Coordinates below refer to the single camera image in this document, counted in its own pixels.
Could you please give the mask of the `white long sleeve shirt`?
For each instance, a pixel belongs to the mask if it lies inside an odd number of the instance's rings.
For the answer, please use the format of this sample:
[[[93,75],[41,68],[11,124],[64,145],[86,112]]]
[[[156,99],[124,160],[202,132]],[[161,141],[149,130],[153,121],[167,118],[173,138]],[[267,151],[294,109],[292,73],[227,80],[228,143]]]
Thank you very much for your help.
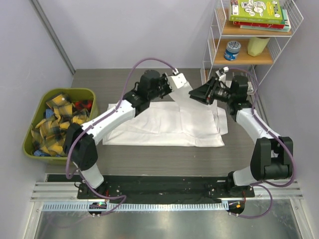
[[[217,102],[189,97],[190,83],[169,94],[171,102],[151,102],[147,110],[103,138],[103,145],[223,147],[226,112]]]

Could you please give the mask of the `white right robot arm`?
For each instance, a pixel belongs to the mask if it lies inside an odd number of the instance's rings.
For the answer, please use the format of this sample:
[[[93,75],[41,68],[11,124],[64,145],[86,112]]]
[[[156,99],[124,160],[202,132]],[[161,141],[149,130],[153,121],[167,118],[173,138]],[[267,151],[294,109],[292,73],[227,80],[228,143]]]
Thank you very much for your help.
[[[227,111],[255,143],[249,166],[232,171],[227,176],[225,191],[238,196],[243,188],[267,183],[278,188],[290,186],[294,181],[295,161],[293,141],[274,132],[259,117],[247,97],[248,78],[236,75],[228,87],[217,77],[191,90],[191,99],[210,105],[214,101],[227,104]]]

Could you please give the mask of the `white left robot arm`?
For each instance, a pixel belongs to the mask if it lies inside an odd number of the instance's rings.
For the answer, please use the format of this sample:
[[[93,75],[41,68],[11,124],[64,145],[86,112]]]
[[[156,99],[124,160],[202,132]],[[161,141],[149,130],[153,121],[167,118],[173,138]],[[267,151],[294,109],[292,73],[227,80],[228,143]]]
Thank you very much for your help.
[[[63,151],[90,185],[88,191],[94,198],[100,199],[106,193],[104,178],[97,166],[96,146],[116,127],[148,109],[151,100],[162,99],[171,92],[172,76],[147,70],[114,107],[86,123],[72,123],[68,127]]]

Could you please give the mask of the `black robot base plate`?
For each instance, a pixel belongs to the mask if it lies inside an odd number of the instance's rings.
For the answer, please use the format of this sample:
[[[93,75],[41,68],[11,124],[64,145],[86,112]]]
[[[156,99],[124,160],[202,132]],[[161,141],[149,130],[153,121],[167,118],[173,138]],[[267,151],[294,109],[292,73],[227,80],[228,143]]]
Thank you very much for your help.
[[[209,204],[222,198],[253,198],[250,186],[235,186],[227,177],[104,176],[96,189],[108,197],[126,195],[126,204]]]

